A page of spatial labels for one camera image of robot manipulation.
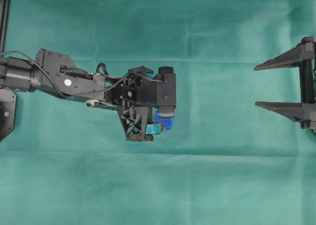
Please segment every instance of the teal fabric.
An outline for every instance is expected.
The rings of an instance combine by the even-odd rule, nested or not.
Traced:
[[[253,71],[316,36],[315,2],[11,0],[6,50],[174,66],[178,104],[171,131],[132,143],[115,112],[17,93],[0,224],[315,224],[316,136],[254,106],[299,102],[298,70]]]

